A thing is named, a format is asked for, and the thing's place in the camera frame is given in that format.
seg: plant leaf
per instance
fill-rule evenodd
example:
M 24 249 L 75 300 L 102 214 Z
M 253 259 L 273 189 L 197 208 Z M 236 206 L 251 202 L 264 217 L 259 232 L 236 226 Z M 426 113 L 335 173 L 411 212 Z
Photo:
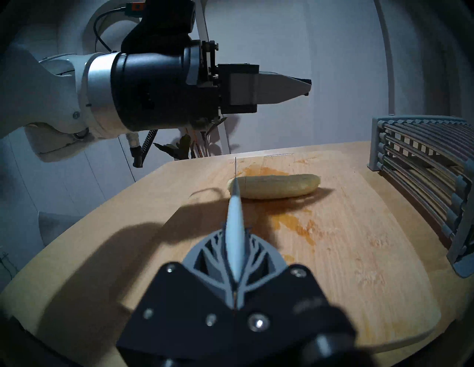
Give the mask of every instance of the plant leaf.
M 221 118 L 216 124 L 213 124 L 210 129 L 207 131 L 206 136 L 209 136 L 209 134 L 220 124 L 222 124 L 225 120 L 227 120 L 227 117 Z
M 196 153 L 194 152 L 194 142 L 191 144 L 191 158 L 196 158 Z
M 161 150 L 162 152 L 165 152 L 166 154 L 172 156 L 173 158 L 181 159 L 179 154 L 178 154 L 179 150 L 174 145 L 171 145 L 171 144 L 161 145 L 161 144 L 158 144 L 158 143 L 153 143 L 153 144 L 159 150 Z

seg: peeled banana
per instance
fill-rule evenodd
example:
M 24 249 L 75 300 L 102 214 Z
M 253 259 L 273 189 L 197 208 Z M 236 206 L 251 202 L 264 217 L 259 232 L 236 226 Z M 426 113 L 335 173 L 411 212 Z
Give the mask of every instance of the peeled banana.
M 232 192 L 232 182 L 227 189 Z M 306 195 L 318 188 L 321 177 L 312 174 L 290 176 L 249 176 L 237 177 L 240 196 L 247 199 L 281 199 Z

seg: screw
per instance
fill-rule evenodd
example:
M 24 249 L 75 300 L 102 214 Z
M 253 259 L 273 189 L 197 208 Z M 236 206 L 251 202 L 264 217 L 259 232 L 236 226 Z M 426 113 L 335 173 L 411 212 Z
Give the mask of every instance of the screw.
M 265 331 L 270 326 L 270 320 L 262 313 L 253 313 L 248 318 L 248 327 L 252 331 Z
M 151 308 L 147 308 L 145 312 L 143 312 L 143 318 L 145 320 L 151 319 L 152 316 L 153 316 L 153 310 Z
M 217 321 L 217 316 L 213 313 L 210 313 L 206 317 L 206 325 L 207 326 L 213 326 Z
M 304 278 L 306 276 L 306 271 L 300 268 L 294 268 L 290 271 L 296 278 Z

